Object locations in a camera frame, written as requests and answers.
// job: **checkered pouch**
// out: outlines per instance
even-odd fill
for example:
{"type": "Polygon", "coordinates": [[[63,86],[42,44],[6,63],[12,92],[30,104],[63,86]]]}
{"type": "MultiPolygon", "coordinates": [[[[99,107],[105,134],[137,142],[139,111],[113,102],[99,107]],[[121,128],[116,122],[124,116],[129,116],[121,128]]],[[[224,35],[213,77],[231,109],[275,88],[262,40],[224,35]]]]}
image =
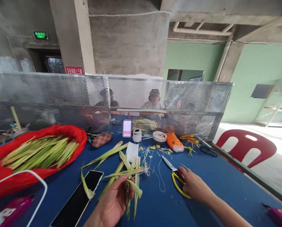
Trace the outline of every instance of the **checkered pouch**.
{"type": "Polygon", "coordinates": [[[110,133],[104,133],[98,135],[95,139],[93,139],[91,141],[91,146],[94,148],[98,148],[111,140],[112,140],[112,135],[110,133]]]}

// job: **phone screen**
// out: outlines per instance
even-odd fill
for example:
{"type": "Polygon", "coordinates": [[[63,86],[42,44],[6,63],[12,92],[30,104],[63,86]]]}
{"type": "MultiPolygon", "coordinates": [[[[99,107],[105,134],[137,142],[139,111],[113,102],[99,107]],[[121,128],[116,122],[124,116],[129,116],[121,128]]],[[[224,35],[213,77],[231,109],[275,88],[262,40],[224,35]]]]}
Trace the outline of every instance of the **phone screen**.
{"type": "Polygon", "coordinates": [[[123,119],[122,137],[131,138],[132,121],[131,119],[123,119]]]}
{"type": "MultiPolygon", "coordinates": [[[[85,176],[85,182],[87,187],[95,191],[97,188],[101,178],[103,176],[103,172],[99,171],[89,171],[85,176]]],[[[84,187],[82,182],[79,184],[77,189],[74,191],[72,196],[63,206],[61,211],[55,217],[53,222],[51,223],[51,227],[75,227],[80,220],[86,206],[89,203],[89,199],[84,191],[84,187]]]]}

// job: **purple device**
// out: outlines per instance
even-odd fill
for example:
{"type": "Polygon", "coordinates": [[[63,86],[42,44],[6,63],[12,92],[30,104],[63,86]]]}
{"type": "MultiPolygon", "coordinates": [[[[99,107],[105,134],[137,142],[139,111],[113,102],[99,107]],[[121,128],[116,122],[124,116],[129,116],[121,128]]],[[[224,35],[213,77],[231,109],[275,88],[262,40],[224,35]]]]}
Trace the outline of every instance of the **purple device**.
{"type": "Polygon", "coordinates": [[[1,215],[5,218],[0,227],[12,226],[30,207],[33,202],[34,196],[20,197],[12,200],[1,212],[1,215]]]}
{"type": "Polygon", "coordinates": [[[267,214],[272,219],[272,221],[278,227],[282,227],[282,209],[275,209],[265,204],[263,204],[263,206],[268,210],[267,214]]]}

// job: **person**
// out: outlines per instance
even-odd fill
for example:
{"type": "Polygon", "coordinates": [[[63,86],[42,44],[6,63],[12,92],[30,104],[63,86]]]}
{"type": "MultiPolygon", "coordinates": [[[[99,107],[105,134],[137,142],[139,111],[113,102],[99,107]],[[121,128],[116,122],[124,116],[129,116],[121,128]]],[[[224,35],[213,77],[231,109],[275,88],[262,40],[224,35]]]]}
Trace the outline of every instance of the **person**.
{"type": "MultiPolygon", "coordinates": [[[[179,167],[186,181],[183,186],[185,194],[206,205],[226,226],[251,227],[234,209],[216,196],[206,183],[190,169],[179,167]]],[[[114,227],[126,210],[125,181],[126,176],[119,177],[104,193],[95,210],[84,227],[114,227]]]]}
{"type": "MultiPolygon", "coordinates": [[[[100,95],[102,96],[102,101],[96,103],[96,106],[108,106],[108,88],[100,91],[100,95]]],[[[119,107],[119,103],[113,100],[113,91],[111,89],[109,89],[109,98],[111,107],[119,107]]]]}
{"type": "MultiPolygon", "coordinates": [[[[160,103],[160,91],[158,89],[152,89],[149,93],[148,101],[143,104],[143,109],[164,109],[162,104],[160,103]]],[[[163,113],[140,113],[141,116],[146,115],[155,115],[159,117],[164,117],[163,113]]]]}

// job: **perforated metal panel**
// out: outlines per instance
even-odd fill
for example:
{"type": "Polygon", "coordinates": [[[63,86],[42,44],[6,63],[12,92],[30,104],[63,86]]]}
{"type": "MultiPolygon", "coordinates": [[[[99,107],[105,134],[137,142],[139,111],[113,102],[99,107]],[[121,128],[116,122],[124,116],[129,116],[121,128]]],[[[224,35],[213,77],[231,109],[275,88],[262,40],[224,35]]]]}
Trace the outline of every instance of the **perforated metal panel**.
{"type": "Polygon", "coordinates": [[[160,130],[213,139],[231,88],[230,83],[0,73],[0,130],[13,123],[10,106],[15,106],[20,123],[30,123],[31,130],[71,124],[89,132],[121,133],[122,120],[132,118],[133,127],[143,133],[160,130]],[[160,95],[165,113],[139,112],[150,95],[160,95]]]}

